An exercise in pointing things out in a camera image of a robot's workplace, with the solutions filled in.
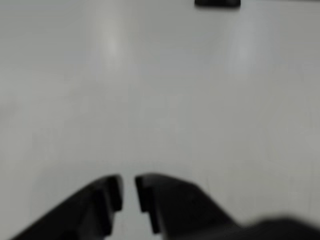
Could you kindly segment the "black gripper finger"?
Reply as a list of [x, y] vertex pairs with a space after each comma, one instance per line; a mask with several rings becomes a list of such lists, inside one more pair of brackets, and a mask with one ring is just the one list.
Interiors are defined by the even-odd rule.
[[61, 202], [13, 240], [104, 240], [123, 207], [120, 175], [98, 178]]
[[140, 209], [163, 240], [213, 240], [239, 225], [196, 184], [158, 173], [135, 177]]

